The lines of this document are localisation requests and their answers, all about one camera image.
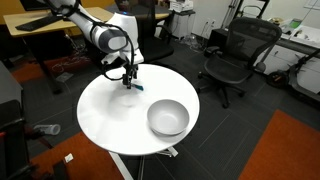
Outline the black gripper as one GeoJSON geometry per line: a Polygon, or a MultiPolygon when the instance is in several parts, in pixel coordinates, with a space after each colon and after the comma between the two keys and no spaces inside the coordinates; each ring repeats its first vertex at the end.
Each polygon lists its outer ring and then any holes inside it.
{"type": "Polygon", "coordinates": [[[121,58],[117,58],[115,60],[115,64],[117,68],[123,67],[125,69],[125,73],[122,75],[122,84],[127,88],[131,88],[131,81],[133,79],[137,79],[137,71],[138,65],[132,64],[130,62],[126,62],[121,58]]]}

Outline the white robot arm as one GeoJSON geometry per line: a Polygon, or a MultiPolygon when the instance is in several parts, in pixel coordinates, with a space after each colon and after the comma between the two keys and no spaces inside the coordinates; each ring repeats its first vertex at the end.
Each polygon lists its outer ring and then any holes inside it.
{"type": "Polygon", "coordinates": [[[91,44],[106,54],[101,64],[102,74],[107,79],[121,80],[128,89],[133,86],[132,80],[137,78],[138,65],[144,61],[134,15],[116,12],[104,22],[89,14],[78,0],[37,1],[71,20],[91,44]]]}

